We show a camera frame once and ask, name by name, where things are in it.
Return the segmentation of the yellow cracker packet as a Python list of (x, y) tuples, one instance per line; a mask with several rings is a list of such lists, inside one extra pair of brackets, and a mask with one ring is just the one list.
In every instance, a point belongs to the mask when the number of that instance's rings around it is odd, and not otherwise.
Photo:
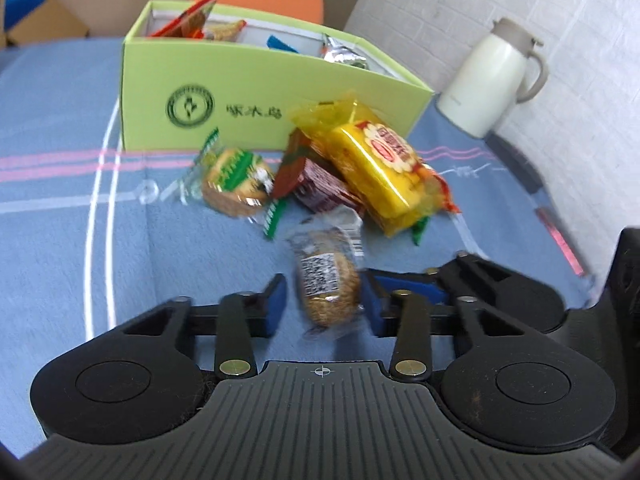
[(354, 96), (297, 107), (290, 118), (332, 162), (386, 236), (439, 212), (460, 212), (446, 180)]

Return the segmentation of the clear round biscuit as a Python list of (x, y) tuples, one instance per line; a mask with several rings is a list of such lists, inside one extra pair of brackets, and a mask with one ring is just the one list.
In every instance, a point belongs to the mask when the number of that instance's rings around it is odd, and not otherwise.
[(340, 332), (361, 311), (361, 230), (360, 215), (338, 206), (303, 220), (286, 237), (299, 302), (314, 333)]

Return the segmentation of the green trimmed cookie packet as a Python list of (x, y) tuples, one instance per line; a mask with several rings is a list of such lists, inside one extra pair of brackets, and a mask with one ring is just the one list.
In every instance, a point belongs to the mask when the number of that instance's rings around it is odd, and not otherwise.
[(229, 218), (248, 219), (273, 240), (286, 200), (272, 196), (274, 173), (262, 155), (221, 143), (218, 129), (206, 138), (190, 169), (177, 181), (181, 203), (201, 203)]

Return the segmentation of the dark red chocolate snack packet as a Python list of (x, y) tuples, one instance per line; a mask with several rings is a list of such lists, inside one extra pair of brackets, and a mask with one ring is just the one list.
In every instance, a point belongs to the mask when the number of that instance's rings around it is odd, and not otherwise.
[(366, 207), (349, 188), (320, 146), (295, 129), (273, 180), (271, 197), (275, 200), (294, 197), (312, 212), (328, 212), (346, 206), (362, 217)]

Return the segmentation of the green candy packet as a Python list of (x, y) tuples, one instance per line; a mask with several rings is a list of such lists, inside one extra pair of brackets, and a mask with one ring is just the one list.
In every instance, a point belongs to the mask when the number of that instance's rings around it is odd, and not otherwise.
[(411, 227), (411, 239), (413, 242), (414, 246), (420, 246), (424, 237), (424, 233), (426, 232), (426, 229), (428, 227), (428, 224), (430, 223), (431, 217), (430, 216), (425, 216), (423, 218), (421, 218), (420, 220), (418, 220), (412, 227)]

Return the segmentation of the blue striped tablecloth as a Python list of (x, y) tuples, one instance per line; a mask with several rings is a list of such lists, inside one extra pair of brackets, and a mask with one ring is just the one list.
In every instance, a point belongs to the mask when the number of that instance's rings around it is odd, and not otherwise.
[[(88, 39), (1, 55), (1, 440), (14, 454), (40, 445), (29, 404), (50, 360), (175, 296), (213, 304), (291, 274), (288, 233), (306, 218), (286, 207), (276, 237), (257, 221), (163, 200), (192, 153), (118, 147), (122, 44)], [(460, 208), (420, 243), (362, 231), (371, 268), (422, 272), (467, 250), (554, 287), (567, 307), (589, 300), (528, 194), (480, 141), (436, 110), (411, 144), (447, 180)]]

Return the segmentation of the white thermos jug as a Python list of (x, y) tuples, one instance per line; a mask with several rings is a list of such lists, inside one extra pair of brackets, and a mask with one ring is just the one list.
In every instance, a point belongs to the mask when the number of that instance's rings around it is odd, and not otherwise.
[(536, 51), (543, 44), (510, 18), (495, 21), (437, 98), (439, 113), (483, 139), (511, 106), (532, 100), (544, 88), (549, 69)]

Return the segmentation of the silver snack packet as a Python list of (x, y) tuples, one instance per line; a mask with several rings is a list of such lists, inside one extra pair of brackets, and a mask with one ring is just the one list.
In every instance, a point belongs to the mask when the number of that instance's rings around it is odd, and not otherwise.
[(321, 57), (329, 63), (370, 70), (369, 62), (363, 55), (328, 35), (323, 36)]

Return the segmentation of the green cardboard snack box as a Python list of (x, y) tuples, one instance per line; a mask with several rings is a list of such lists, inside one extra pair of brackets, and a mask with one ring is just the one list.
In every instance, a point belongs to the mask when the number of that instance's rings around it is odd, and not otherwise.
[[(207, 23), (245, 20), (235, 42), (151, 38), (190, 6), (150, 0), (122, 43), (120, 122), (128, 152), (197, 151), (218, 129), (223, 144), (281, 151), (297, 107), (354, 96), (408, 136), (434, 94), (358, 36), (278, 14), (217, 4)], [(363, 55), (370, 70), (321, 57), (323, 36)]]

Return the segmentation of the gold foil snack packet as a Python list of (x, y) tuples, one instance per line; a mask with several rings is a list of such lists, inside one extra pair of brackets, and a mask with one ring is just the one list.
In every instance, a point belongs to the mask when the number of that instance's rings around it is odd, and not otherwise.
[(237, 20), (229, 23), (216, 23), (205, 26), (203, 37), (210, 41), (235, 42), (246, 26), (245, 20)]

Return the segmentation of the red snack packet in box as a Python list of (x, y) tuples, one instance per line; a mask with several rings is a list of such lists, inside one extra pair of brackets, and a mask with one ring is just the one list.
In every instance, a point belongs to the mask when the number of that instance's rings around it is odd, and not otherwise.
[(198, 39), (217, 0), (198, 0), (163, 28), (153, 32), (151, 38)]

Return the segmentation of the open cardboard box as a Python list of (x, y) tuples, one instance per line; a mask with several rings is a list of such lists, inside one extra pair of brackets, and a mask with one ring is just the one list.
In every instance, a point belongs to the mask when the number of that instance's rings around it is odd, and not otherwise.
[(88, 36), (88, 26), (60, 0), (1, 0), (2, 49)]

